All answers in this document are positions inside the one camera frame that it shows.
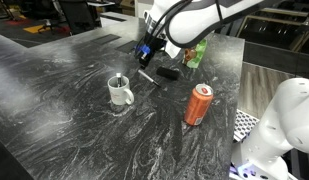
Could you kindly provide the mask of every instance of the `can lid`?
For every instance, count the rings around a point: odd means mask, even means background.
[[[198,84],[195,89],[199,94],[204,96],[210,96],[213,94],[213,89],[206,84]]]

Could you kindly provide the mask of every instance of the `white robot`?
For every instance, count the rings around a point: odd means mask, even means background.
[[[173,58],[212,30],[279,0],[155,0],[135,56],[145,69],[162,47]],[[280,157],[292,148],[309,153],[309,80],[283,82],[260,123],[235,145],[232,163],[242,179],[287,180]]]
[[[281,156],[296,148],[309,153],[309,80],[281,83],[260,122],[232,151],[232,163],[243,179],[287,180]]]

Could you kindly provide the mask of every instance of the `black chair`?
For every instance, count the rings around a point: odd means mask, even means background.
[[[5,15],[2,15],[0,19],[10,19],[16,21],[17,19],[14,17],[13,13],[10,11],[11,5],[19,5],[19,0],[0,0],[0,5],[5,12]]]
[[[71,29],[71,35],[93,30],[99,24],[86,0],[59,0],[58,2]]]
[[[38,32],[50,28],[63,28],[59,25],[59,12],[55,9],[52,0],[22,0],[20,5],[21,14],[31,19],[45,19],[46,22]]]

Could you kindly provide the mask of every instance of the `checkered pattern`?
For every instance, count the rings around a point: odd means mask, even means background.
[[[234,127],[234,139],[236,141],[243,139],[259,121],[259,119],[246,114],[243,111],[237,110]]]

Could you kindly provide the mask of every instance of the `wall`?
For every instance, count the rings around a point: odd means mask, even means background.
[[[144,18],[143,13],[145,10],[150,10],[154,0],[136,0],[135,1],[135,16]]]

